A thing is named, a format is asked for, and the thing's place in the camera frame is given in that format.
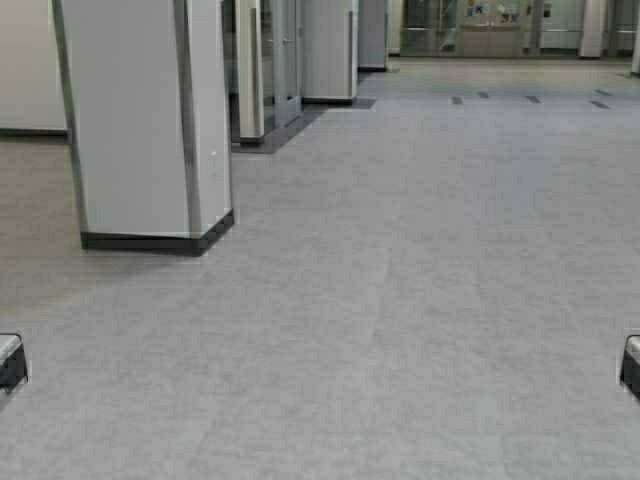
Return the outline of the robot base right corner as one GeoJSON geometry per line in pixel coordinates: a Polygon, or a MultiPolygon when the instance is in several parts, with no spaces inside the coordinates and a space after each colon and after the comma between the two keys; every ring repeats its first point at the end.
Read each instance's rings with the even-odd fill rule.
{"type": "Polygon", "coordinates": [[[634,395],[640,397],[639,385],[639,336],[630,335],[625,340],[621,368],[619,374],[620,383],[634,395]]]}

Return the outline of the robot base left corner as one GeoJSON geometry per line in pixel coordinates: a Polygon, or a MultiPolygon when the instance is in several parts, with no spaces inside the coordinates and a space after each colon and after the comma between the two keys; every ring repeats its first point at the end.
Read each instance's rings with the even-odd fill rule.
{"type": "Polygon", "coordinates": [[[27,355],[22,336],[1,333],[1,393],[9,396],[29,379],[27,355]]]}

